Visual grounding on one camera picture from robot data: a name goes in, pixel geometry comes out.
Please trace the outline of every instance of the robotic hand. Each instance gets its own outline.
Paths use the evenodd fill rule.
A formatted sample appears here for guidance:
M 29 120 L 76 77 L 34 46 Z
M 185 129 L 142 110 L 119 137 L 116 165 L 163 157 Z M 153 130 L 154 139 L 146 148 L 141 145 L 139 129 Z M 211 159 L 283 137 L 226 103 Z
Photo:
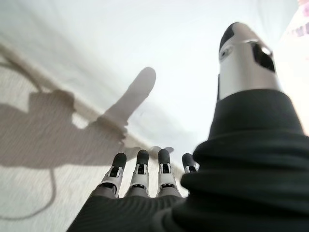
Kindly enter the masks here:
M 180 196 L 162 149 L 157 197 L 149 197 L 148 153 L 141 150 L 129 190 L 118 198 L 126 164 L 119 153 L 68 231 L 308 231 L 309 139 L 279 85 L 271 50 L 234 23 L 219 60 L 209 138 L 193 157 L 183 156 L 189 196 Z
M 141 196 L 149 198 L 149 154 L 146 150 L 140 150 L 137 154 L 136 166 L 133 172 L 130 187 L 125 197 Z M 157 197 L 176 196 L 181 197 L 172 172 L 169 152 L 161 149 L 158 153 L 159 178 Z M 105 174 L 103 180 L 92 192 L 91 196 L 104 196 L 111 199 L 119 198 L 119 189 L 122 181 L 123 171 L 126 165 L 126 155 L 118 153 L 112 163 L 110 170 Z M 197 172 L 197 164 L 191 154 L 183 155 L 183 167 L 185 173 Z

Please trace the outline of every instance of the silver metal part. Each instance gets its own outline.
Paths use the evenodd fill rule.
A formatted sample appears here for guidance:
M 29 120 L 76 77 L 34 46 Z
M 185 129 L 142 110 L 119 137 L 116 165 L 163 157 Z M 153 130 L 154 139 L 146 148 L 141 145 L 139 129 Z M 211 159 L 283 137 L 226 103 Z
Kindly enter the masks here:
M 167 164 L 169 167 L 169 173 L 163 173 L 163 164 L 161 163 L 159 166 L 159 173 L 158 173 L 158 194 L 161 190 L 161 186 L 163 184 L 171 184 L 174 185 L 175 189 L 178 191 L 177 186 L 176 186 L 176 181 L 174 174 L 171 169 L 171 165 L 168 163 Z
M 143 185 L 146 187 L 147 195 L 149 196 L 148 189 L 149 189 L 149 173 L 147 165 L 144 165 L 144 174 L 138 174 L 139 164 L 135 166 L 135 170 L 131 179 L 130 187 L 133 185 Z
M 247 25 L 235 23 L 232 28 L 234 35 L 219 52 L 219 100 L 250 89 L 282 91 L 275 68 L 272 71 L 254 59 L 253 45 L 257 44 L 269 56 L 274 67 L 271 49 Z
M 118 198 L 119 197 L 119 189 L 120 189 L 121 181 L 122 181 L 122 175 L 123 175 L 124 171 L 123 171 L 122 167 L 119 167 L 116 177 L 112 177 L 111 171 L 112 171 L 113 168 L 114 168 L 114 166 L 112 166 L 110 168 L 110 170 L 105 174 L 103 180 L 99 183 L 99 185 L 101 185 L 103 183 L 111 183 L 111 184 L 115 185 L 115 187 L 116 187 L 115 196 L 116 196 L 116 198 Z
M 197 172 L 198 171 L 198 168 L 196 165 L 193 166 L 195 168 L 195 171 Z M 189 166 L 186 166 L 185 169 L 184 169 L 184 173 L 190 173 L 190 167 Z

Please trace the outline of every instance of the black fingertip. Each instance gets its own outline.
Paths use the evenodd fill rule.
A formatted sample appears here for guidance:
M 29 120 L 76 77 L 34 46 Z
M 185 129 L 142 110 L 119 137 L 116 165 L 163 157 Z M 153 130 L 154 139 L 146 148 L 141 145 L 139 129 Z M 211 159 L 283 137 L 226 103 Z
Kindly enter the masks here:
M 234 36 L 234 32 L 233 32 L 233 25 L 235 23 L 232 23 L 224 32 L 221 41 L 220 41 L 220 48 L 219 50 L 221 50 L 223 44 L 225 44 L 226 41 L 228 41 L 230 38 L 232 38 Z
M 158 153 L 158 162 L 161 163 L 170 163 L 169 152 L 166 149 L 161 149 Z
M 193 156 L 189 153 L 185 153 L 183 155 L 183 168 L 186 166 L 192 167 L 195 166 L 197 163 L 194 161 Z
M 136 164 L 148 165 L 149 154 L 146 150 L 140 150 L 137 154 Z
M 122 167 L 122 169 L 125 169 L 126 166 L 126 155 L 125 153 L 118 153 L 113 162 L 112 162 L 112 166 L 114 167 Z

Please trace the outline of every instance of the black fabric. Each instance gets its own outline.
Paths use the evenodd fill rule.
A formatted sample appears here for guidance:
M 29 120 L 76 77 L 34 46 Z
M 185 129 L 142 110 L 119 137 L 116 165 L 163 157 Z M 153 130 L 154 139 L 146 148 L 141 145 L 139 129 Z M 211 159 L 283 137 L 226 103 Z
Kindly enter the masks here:
M 110 199 L 90 197 L 68 229 L 69 232 L 135 232 L 145 231 L 155 213 L 169 208 L 183 198 L 140 196 Z
M 309 231 L 309 138 L 283 93 L 249 90 L 218 101 L 209 139 L 193 157 L 200 168 L 182 177 L 185 202 L 169 197 L 159 207 L 135 197 L 111 207 L 90 198 L 70 231 Z

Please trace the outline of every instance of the black sleeve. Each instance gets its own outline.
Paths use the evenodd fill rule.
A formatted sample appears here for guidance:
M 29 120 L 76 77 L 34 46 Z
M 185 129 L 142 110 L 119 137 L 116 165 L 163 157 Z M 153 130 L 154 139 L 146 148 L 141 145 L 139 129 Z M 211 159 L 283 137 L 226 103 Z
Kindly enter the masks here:
M 181 181 L 190 195 L 151 230 L 309 231 L 309 139 L 285 94 L 249 90 L 217 102 L 193 156 L 199 172 Z

